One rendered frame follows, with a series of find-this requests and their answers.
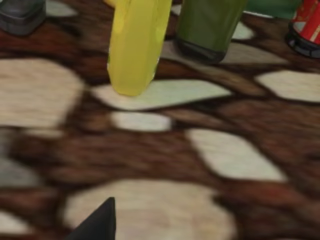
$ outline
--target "yellow object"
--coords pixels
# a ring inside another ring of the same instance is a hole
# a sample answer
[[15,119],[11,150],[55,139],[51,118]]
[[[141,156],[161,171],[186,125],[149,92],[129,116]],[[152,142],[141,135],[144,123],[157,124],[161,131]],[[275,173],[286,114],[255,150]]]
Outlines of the yellow object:
[[113,8],[116,6],[116,2],[117,2],[117,0],[103,0],[103,1]]
[[119,94],[137,96],[154,78],[171,4],[172,0],[117,0],[107,69]]

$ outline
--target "rug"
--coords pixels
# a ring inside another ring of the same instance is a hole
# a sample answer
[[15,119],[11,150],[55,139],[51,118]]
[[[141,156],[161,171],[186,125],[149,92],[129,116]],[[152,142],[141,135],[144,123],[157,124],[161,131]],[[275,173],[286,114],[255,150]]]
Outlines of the rug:
[[186,60],[180,9],[136,98],[110,86],[101,0],[48,0],[34,34],[0,32],[0,240],[63,240],[108,197],[117,240],[320,239],[320,62],[252,14],[221,64]]

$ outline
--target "black bottle base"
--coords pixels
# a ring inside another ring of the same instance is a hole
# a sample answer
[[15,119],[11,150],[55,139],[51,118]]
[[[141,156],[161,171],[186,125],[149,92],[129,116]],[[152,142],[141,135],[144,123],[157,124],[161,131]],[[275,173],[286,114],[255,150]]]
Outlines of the black bottle base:
[[289,32],[285,36],[286,44],[300,55],[308,58],[320,59],[320,45],[302,38],[289,24]]
[[180,38],[174,40],[175,48],[184,57],[196,60],[202,64],[213,65],[220,63],[226,56],[225,52],[213,51]]
[[12,35],[27,36],[45,21],[45,0],[12,1],[0,3],[0,29]]

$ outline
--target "green object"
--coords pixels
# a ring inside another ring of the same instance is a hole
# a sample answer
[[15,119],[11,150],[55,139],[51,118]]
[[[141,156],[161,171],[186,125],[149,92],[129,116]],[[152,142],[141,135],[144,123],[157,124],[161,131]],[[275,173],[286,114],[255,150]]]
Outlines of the green object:
[[248,0],[245,10],[276,18],[292,19],[302,0]]
[[186,57],[207,64],[220,62],[246,4],[247,0],[184,0],[176,47]]

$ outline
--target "red and white can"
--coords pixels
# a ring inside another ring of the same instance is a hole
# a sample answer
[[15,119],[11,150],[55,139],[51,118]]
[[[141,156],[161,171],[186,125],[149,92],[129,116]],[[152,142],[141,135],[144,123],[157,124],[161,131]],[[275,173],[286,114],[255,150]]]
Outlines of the red and white can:
[[289,24],[285,40],[296,52],[320,58],[320,0],[303,0]]

